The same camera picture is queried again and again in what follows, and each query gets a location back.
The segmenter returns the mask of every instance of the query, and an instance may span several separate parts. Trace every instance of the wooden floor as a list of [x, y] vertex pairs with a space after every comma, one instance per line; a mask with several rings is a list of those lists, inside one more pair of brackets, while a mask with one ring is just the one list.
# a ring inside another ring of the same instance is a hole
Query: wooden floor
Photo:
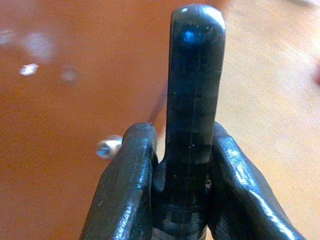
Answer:
[[313, 2], [231, 2], [216, 115], [308, 240], [320, 237], [320, 7]]

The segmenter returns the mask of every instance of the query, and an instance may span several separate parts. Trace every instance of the blurred background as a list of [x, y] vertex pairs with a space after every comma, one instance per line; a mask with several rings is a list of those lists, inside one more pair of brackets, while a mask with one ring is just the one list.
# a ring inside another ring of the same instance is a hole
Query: blurred background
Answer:
[[1, 0], [0, 239], [78, 239], [106, 136], [152, 122], [163, 154], [170, 15], [189, 3], [226, 20], [216, 120], [319, 239], [316, 0]]

